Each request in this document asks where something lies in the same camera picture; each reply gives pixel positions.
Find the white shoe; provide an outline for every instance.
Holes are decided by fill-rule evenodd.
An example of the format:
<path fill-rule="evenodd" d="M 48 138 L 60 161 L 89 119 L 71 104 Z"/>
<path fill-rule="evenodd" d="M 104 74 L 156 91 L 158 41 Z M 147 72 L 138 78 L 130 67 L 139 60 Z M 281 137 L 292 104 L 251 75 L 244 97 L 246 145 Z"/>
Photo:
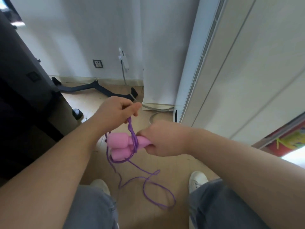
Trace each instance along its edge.
<path fill-rule="evenodd" d="M 195 229 L 195 226 L 193 225 L 191 217 L 189 217 L 189 229 Z"/>
<path fill-rule="evenodd" d="M 90 186 L 98 187 L 102 189 L 104 193 L 110 196 L 108 185 L 102 179 L 95 179 L 93 182 L 91 182 Z"/>
<path fill-rule="evenodd" d="M 207 183 L 208 179 L 204 175 L 204 173 L 200 171 L 195 171 L 191 174 L 189 179 L 189 193 L 192 193 L 194 190 L 196 190 L 198 187 L 203 185 L 204 183 Z"/>

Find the blue jeans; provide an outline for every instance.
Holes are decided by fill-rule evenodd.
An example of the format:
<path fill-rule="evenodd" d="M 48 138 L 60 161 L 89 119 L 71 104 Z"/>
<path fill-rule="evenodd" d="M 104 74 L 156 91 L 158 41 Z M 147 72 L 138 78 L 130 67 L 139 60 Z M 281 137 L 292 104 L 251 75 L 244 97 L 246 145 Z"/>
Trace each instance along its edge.
<path fill-rule="evenodd" d="M 208 182 L 190 194 L 189 211 L 196 229 L 256 229 L 269 227 L 221 179 Z M 64 229 L 118 229 L 115 201 L 101 189 L 80 185 Z"/>

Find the pink jump rope handle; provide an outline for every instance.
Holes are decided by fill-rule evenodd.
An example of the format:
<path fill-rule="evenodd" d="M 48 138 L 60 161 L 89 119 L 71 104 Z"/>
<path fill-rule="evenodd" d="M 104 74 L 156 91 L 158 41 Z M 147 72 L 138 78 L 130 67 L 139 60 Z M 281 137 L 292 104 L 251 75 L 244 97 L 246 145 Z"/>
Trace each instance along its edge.
<path fill-rule="evenodd" d="M 142 149 L 151 142 L 143 136 L 137 136 L 139 146 L 138 149 Z M 108 135 L 107 146 L 111 148 L 111 157 L 114 161 L 122 161 L 128 158 L 132 154 L 133 142 L 131 136 L 125 132 L 113 132 Z"/>

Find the window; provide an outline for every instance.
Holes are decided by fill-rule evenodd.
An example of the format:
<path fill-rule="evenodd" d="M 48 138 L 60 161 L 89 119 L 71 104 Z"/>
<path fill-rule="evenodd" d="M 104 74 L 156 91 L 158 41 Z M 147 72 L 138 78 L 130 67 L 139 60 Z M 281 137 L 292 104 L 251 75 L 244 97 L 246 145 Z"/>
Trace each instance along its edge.
<path fill-rule="evenodd" d="M 25 26 L 10 0 L 0 0 L 0 10 L 15 28 L 18 26 Z"/>

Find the air vent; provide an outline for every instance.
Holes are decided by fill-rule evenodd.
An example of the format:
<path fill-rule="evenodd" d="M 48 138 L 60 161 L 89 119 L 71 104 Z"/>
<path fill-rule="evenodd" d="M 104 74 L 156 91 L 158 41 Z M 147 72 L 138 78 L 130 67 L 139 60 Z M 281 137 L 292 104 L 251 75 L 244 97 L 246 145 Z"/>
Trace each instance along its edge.
<path fill-rule="evenodd" d="M 180 117 L 180 120 L 179 120 L 180 123 L 181 123 L 181 121 L 182 121 L 182 119 L 183 119 L 184 113 L 185 113 L 186 108 L 187 108 L 187 106 L 188 106 L 188 104 L 189 104 L 189 100 L 190 100 L 190 98 L 191 98 L 191 96 L 192 96 L 193 89 L 194 89 L 194 86 L 195 86 L 196 81 L 197 81 L 197 78 L 198 78 L 198 74 L 199 74 L 199 72 L 200 72 L 200 70 L 201 70 L 201 66 L 202 66 L 203 61 L 204 61 L 204 59 L 205 59 L 205 56 L 206 56 L 208 47 L 209 47 L 209 45 L 210 45 L 210 43 L 211 43 L 211 39 L 212 39 L 212 36 L 213 36 L 213 34 L 214 34 L 214 31 L 215 31 L 215 28 L 216 28 L 216 25 L 217 25 L 217 21 L 218 21 L 218 19 L 219 19 L 220 14 L 221 14 L 221 11 L 222 11 L 222 8 L 223 8 L 223 5 L 224 5 L 224 1 L 225 1 L 225 0 L 220 0 L 219 3 L 218 3 L 218 8 L 217 8 L 217 11 L 216 11 L 216 13 L 215 13 L 214 20 L 213 20 L 212 26 L 211 26 L 211 28 L 210 28 L 210 32 L 209 32 L 209 35 L 208 35 L 206 44 L 205 44 L 205 46 L 204 46 L 204 49 L 203 49 L 203 52 L 202 52 L 202 56 L 201 56 L 201 58 L 200 58 L 199 64 L 198 64 L 197 69 L 196 69 L 196 72 L 195 72 L 195 74 L 194 74 L 193 82 L 192 82 L 192 85 L 191 85 L 191 87 L 190 87 L 190 89 L 189 89 L 189 94 L 188 94 L 188 97 L 187 97 L 187 99 L 186 99 L 186 101 L 185 101 L 185 104 L 184 104 L 184 107 L 183 107 L 183 111 L 182 111 L 182 114 L 181 114 L 181 117 Z"/>

